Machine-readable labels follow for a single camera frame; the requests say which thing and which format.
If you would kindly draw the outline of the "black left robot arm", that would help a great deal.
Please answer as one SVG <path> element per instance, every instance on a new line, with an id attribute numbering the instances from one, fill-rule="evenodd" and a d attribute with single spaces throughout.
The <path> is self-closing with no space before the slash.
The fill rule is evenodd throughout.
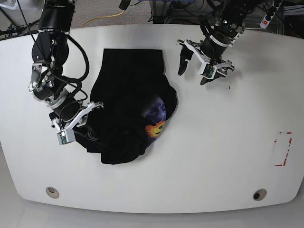
<path id="1" fill-rule="evenodd" d="M 204 40 L 177 41 L 182 46 L 178 75 L 185 73 L 188 62 L 192 56 L 196 56 L 201 63 L 199 69 L 199 75 L 202 76 L 201 85 L 226 77 L 229 70 L 235 70 L 232 62 L 223 60 L 222 55 L 244 33 L 244 20 L 247 14 L 260 4 L 260 1 L 223 0 L 217 6 L 210 0 L 207 3 L 212 11 L 198 16 L 199 27 L 205 36 Z"/>

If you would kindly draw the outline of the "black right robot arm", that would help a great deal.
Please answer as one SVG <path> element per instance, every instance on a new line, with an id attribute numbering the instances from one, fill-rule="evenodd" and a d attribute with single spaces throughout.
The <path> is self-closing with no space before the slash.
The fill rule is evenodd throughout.
<path id="1" fill-rule="evenodd" d="M 29 91 L 52 109 L 50 118 L 61 145 L 76 141 L 76 135 L 96 141 L 98 138 L 87 123 L 88 115 L 104 106 L 102 102 L 89 102 L 84 106 L 83 99 L 75 99 L 82 91 L 90 65 L 84 49 L 69 34 L 74 12 L 73 0 L 46 0 L 38 25 L 39 34 L 32 48 L 34 63 Z M 69 55 L 68 41 L 80 50 L 85 61 L 85 72 L 80 78 L 63 75 L 63 65 Z"/>

